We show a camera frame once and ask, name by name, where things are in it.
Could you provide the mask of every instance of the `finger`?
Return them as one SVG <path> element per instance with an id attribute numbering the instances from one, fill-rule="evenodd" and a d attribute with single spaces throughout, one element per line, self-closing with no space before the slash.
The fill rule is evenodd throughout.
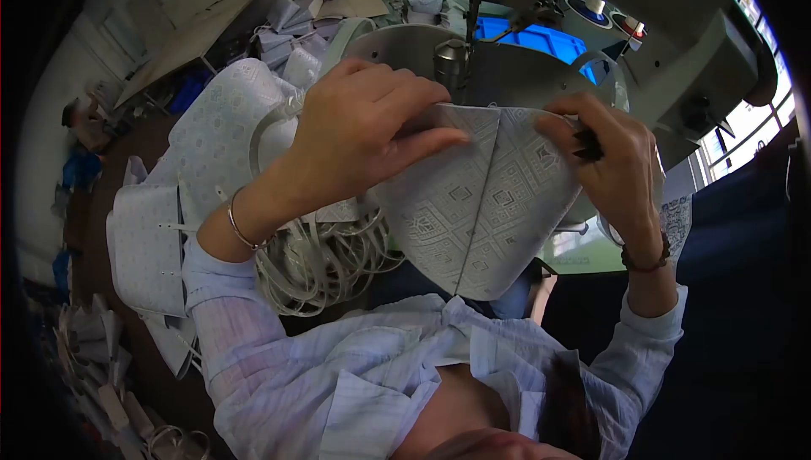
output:
<path id="1" fill-rule="evenodd" d="M 545 106 L 545 110 L 561 115 L 577 115 L 580 121 L 597 133 L 601 143 L 608 143 L 623 134 L 622 125 L 608 109 L 590 93 L 562 96 Z"/>
<path id="2" fill-rule="evenodd" d="M 378 101 L 398 86 L 414 79 L 407 69 L 392 71 L 387 64 L 376 64 L 346 79 L 346 88 L 363 101 Z"/>
<path id="3" fill-rule="evenodd" d="M 321 80 L 329 80 L 334 78 L 341 78 L 343 76 L 349 76 L 353 73 L 363 71 L 364 69 L 370 68 L 374 65 L 375 65 L 374 63 L 367 62 L 357 57 L 349 57 L 333 66 L 332 69 L 327 71 L 327 74 L 321 77 Z"/>
<path id="4" fill-rule="evenodd" d="M 389 142 L 381 173 L 386 180 L 417 161 L 429 158 L 453 145 L 466 144 L 471 138 L 461 129 L 434 128 L 402 140 Z"/>
<path id="5" fill-rule="evenodd" d="M 567 161 L 577 162 L 572 152 L 581 149 L 582 145 L 574 138 L 576 130 L 568 122 L 561 117 L 544 114 L 535 120 L 535 130 L 549 138 Z"/>
<path id="6" fill-rule="evenodd" d="M 419 76 L 400 84 L 375 104 L 380 115 L 390 121 L 394 128 L 400 129 L 403 122 L 416 117 L 429 106 L 450 100 L 450 93 L 441 84 Z"/>

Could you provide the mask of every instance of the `paper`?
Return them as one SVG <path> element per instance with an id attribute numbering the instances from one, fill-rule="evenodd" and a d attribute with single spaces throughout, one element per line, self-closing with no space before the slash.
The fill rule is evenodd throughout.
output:
<path id="1" fill-rule="evenodd" d="M 577 197 L 562 156 L 533 128 L 540 113 L 437 105 L 406 124 L 461 128 L 473 138 L 376 191 L 400 250 L 446 292 L 501 296 Z"/>
<path id="2" fill-rule="evenodd" d="M 382 0 L 329 0 L 316 18 L 372 18 L 388 13 L 389 9 Z"/>

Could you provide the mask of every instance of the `pile of fabric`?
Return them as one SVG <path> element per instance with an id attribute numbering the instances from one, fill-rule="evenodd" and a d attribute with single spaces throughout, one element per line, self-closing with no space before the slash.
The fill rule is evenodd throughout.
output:
<path id="1" fill-rule="evenodd" d="M 353 4 L 338 0 L 277 0 L 265 25 L 256 28 L 260 58 L 271 71 L 289 83 L 306 89 L 318 76 L 329 40 L 338 31 L 340 21 L 351 14 Z M 388 12 L 380 0 L 371 0 L 372 14 Z"/>

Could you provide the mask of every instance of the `woman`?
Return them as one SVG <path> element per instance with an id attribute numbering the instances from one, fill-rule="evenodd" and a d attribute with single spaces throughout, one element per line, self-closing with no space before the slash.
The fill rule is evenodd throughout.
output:
<path id="1" fill-rule="evenodd" d="M 560 119 L 537 129 L 571 159 L 626 242 L 629 290 L 590 367 L 531 320 L 491 320 L 428 294 L 289 338 L 254 288 L 256 245 L 286 222 L 357 196 L 468 141 L 436 128 L 393 141 L 448 91 L 406 70 L 345 60 L 308 92 L 293 145 L 186 246 L 183 278 L 218 432 L 239 458 L 622 458 L 682 331 L 652 201 L 654 138 L 588 95 L 547 109 L 593 128 L 604 157 L 573 157 Z"/>

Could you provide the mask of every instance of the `striped shirt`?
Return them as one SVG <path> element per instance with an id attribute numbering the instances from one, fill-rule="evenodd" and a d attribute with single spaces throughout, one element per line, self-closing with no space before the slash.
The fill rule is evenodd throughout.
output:
<path id="1" fill-rule="evenodd" d="M 288 337 L 256 292 L 253 262 L 218 261 L 194 238 L 183 279 L 215 428 L 249 459 L 386 458 L 439 386 L 436 367 L 458 361 L 500 394 L 512 431 L 537 440 L 553 354 L 580 365 L 602 458 L 623 458 L 683 333 L 687 299 L 679 286 L 674 309 L 650 319 L 631 312 L 626 292 L 613 340 L 586 366 L 532 320 L 490 320 L 436 294 Z"/>

